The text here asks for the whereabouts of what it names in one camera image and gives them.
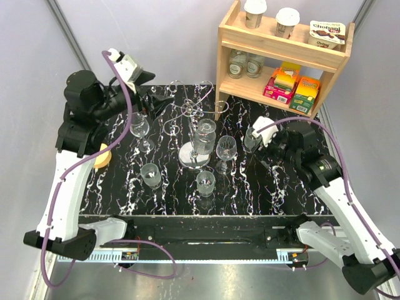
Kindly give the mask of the ribbed stemmed glass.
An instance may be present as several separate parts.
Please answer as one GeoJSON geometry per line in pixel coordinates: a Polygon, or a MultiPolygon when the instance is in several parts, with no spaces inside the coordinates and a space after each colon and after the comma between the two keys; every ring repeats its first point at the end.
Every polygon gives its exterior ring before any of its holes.
{"type": "Polygon", "coordinates": [[[262,141],[261,135],[258,133],[253,134],[254,131],[255,129],[253,127],[249,127],[244,136],[244,149],[247,153],[249,148],[262,141]]]}
{"type": "Polygon", "coordinates": [[[194,132],[193,149],[197,154],[210,155],[216,140],[216,123],[212,119],[201,119],[194,132]]]}

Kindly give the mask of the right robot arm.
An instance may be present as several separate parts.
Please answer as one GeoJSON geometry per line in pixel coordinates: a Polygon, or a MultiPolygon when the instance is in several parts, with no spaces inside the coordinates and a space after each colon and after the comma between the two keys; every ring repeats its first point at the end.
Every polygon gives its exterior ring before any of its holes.
{"type": "Polygon", "coordinates": [[[305,214],[289,222],[277,239],[293,248],[305,245],[320,252],[342,271],[357,293],[375,290],[392,299],[378,287],[399,276],[399,249],[378,229],[356,198],[336,140],[331,139],[337,158],[320,153],[313,123],[320,125],[307,117],[279,121],[257,118],[251,134],[261,142],[254,154],[263,164],[269,158],[290,163],[301,181],[328,206],[348,241],[323,230],[305,214]]]}

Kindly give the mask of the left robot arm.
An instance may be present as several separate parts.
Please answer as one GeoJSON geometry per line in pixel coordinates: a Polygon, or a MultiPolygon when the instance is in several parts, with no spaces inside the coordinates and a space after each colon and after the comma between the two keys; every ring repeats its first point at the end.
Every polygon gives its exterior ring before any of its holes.
{"type": "Polygon", "coordinates": [[[93,156],[108,134],[105,122],[127,108],[123,93],[126,87],[125,83],[105,86],[88,70],[74,72],[67,78],[51,188],[57,199],[48,201],[37,228],[25,233],[24,244],[84,261],[94,248],[112,240],[122,247],[134,243],[134,223],[123,217],[78,224],[86,181],[94,166],[93,156]]]}

